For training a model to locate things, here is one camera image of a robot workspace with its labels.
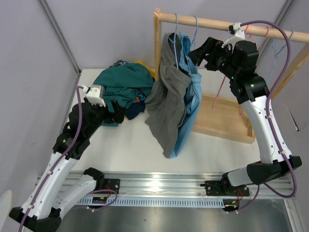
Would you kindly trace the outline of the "navy blue shorts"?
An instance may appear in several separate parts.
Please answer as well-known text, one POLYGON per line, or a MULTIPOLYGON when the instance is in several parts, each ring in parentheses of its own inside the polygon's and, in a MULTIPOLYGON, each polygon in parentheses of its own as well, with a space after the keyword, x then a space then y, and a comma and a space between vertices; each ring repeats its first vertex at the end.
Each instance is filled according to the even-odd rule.
POLYGON ((143 113, 145 110, 145 103, 143 101, 141 102, 135 102, 132 103, 127 109, 125 116, 128 120, 132 120, 135 117, 139 115, 139 113, 143 113))

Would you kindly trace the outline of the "light blue shorts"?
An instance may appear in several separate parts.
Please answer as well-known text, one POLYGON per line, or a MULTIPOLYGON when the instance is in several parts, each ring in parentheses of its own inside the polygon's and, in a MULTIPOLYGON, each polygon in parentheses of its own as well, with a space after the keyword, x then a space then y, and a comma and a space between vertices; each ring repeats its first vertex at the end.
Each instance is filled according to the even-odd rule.
POLYGON ((197 118, 202 100, 201 75, 198 72, 197 66, 189 58, 192 45, 191 40, 189 36, 182 32, 179 33, 179 38, 181 43, 180 67, 190 77, 191 83, 186 89, 184 96, 185 117, 182 125, 178 129, 177 141, 170 155, 171 159, 177 157, 186 144, 197 118))

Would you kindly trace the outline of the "dark green shorts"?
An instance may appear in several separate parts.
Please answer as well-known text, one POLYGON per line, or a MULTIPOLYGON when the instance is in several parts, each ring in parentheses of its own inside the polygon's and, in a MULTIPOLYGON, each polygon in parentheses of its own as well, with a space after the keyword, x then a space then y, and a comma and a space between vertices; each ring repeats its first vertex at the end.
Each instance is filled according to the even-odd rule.
MULTIPOLYGON (((104 69, 93 84, 104 87, 103 99, 108 110, 114 112, 112 100, 118 101, 122 107, 127 109, 136 99, 139 89, 143 91, 145 97, 149 96, 154 82, 155 79, 145 66, 139 63, 129 63, 104 69)), ((118 125, 117 123, 102 126, 117 127, 118 125)))

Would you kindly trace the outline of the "grey shorts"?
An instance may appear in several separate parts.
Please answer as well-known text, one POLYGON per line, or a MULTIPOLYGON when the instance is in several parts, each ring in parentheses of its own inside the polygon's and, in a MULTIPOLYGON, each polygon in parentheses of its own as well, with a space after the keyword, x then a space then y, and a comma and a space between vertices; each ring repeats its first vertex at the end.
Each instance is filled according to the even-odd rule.
MULTIPOLYGON (((185 117, 184 96, 191 83, 185 71, 176 68, 173 43, 173 33, 166 33, 161 44, 159 64, 159 79, 154 82, 151 93, 145 100, 149 113, 145 123, 163 149, 165 158, 169 158, 178 137, 178 129, 185 117)), ((180 38, 177 38, 179 55, 180 38)))

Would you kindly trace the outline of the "blue hanger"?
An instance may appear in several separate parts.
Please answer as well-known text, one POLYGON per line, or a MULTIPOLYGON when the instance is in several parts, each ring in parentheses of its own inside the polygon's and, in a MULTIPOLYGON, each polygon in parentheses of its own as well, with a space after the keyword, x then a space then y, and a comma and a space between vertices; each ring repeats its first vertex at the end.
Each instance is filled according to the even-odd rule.
POLYGON ((180 63, 180 55, 179 55, 179 49, 178 49, 178 43, 177 43, 177 29, 178 29, 178 15, 175 13, 175 18, 176 18, 176 26, 175 26, 175 31, 173 33, 173 40, 169 38, 169 41, 173 43, 173 49, 174 49, 174 56, 175 56, 175 64, 176 68, 179 70, 179 63, 180 63))
POLYGON ((197 36, 197 32, 198 32, 198 17, 194 16, 194 18, 196 20, 196 30, 195 30, 193 40, 192 40, 193 48, 195 48, 195 45, 196 45, 196 36, 197 36))
POLYGON ((276 50, 276 47, 275 47, 275 39, 272 40, 271 42, 271 48, 273 49, 273 52, 274 52, 274 59, 273 59, 273 65, 272 65, 272 69, 271 69, 271 72, 266 80, 266 83, 268 84, 272 75, 273 75, 273 72, 275 70, 275 66, 276 66, 276 60, 277 58, 280 56, 281 52, 287 47, 287 44, 285 43, 278 51, 276 50))

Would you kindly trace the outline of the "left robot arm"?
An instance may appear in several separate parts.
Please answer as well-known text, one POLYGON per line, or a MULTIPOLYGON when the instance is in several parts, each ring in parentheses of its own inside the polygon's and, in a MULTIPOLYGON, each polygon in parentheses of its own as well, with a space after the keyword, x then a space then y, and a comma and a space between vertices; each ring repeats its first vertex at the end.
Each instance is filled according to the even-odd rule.
POLYGON ((55 232, 64 216, 85 195, 117 191, 106 188, 104 173, 86 169, 68 190, 59 190, 67 175, 90 145, 90 138, 102 123, 121 123, 126 108, 112 101, 113 110, 92 105, 88 100, 72 107, 69 120, 57 137, 51 158, 39 183, 21 207, 14 207, 9 217, 33 232, 55 232))

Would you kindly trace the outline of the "orange teal patterned shorts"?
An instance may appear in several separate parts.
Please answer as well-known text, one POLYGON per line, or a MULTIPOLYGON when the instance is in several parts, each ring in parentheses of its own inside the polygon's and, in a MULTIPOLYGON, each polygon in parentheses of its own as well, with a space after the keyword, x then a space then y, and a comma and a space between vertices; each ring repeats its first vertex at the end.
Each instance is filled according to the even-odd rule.
MULTIPOLYGON (((124 61, 124 60, 118 60, 116 61, 113 65, 109 66, 109 68, 111 67, 117 67, 117 66, 120 66, 120 65, 126 65, 126 64, 129 64, 128 61, 124 61)), ((143 93, 143 91, 141 89, 139 89, 139 92, 136 96, 136 99, 134 100, 134 103, 136 102, 141 102, 143 100, 145 100, 145 94, 143 93)))

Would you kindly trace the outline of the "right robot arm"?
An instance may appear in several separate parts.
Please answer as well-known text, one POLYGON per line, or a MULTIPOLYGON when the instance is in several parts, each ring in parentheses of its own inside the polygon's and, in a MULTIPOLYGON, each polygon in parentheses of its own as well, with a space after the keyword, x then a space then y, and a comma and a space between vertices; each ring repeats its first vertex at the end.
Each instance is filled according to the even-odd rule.
POLYGON ((226 195, 249 184, 267 182, 291 174, 302 165, 299 156, 293 156, 287 147, 271 109, 269 90, 263 77, 255 73, 259 57, 256 44, 240 40, 235 45, 209 37, 205 43, 189 52, 195 65, 206 60, 205 68, 220 71, 230 81, 230 89, 246 113, 255 133, 260 161, 223 174, 220 188, 226 195))

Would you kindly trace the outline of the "pink hanger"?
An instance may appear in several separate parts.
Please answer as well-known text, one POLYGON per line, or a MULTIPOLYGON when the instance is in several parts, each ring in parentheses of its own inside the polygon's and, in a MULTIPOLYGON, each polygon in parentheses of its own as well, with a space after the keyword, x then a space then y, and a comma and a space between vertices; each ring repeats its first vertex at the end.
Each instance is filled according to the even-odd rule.
MULTIPOLYGON (((247 33, 248 28, 249 28, 249 25, 247 26, 247 28, 246 28, 246 30, 245 30, 245 34, 247 33)), ((258 49, 257 49, 258 52, 261 51, 261 49, 263 48, 264 44, 266 43, 266 41, 267 41, 267 39, 268 39, 269 27, 267 26, 266 29, 267 29, 267 32, 266 32, 266 34, 265 34, 264 40, 261 42, 260 46, 259 46, 258 49)), ((241 105, 240 105, 240 106, 239 106, 239 115, 241 115, 242 112, 243 112, 243 109, 242 109, 242 107, 241 107, 241 105)))
POLYGON ((219 89, 218 89, 218 92, 217 92, 217 94, 216 94, 216 97, 215 97, 215 99, 214 99, 214 101, 213 101, 213 104, 212 104, 212 107, 211 107, 212 109, 215 107, 215 105, 216 105, 216 103, 217 103, 217 100, 218 100, 219 95, 220 95, 220 93, 221 93, 221 90, 222 90, 222 87, 223 87, 223 85, 224 85, 225 79, 226 79, 226 76, 224 76, 224 78, 222 79, 222 82, 221 82, 221 84, 220 84, 220 87, 219 87, 219 89))

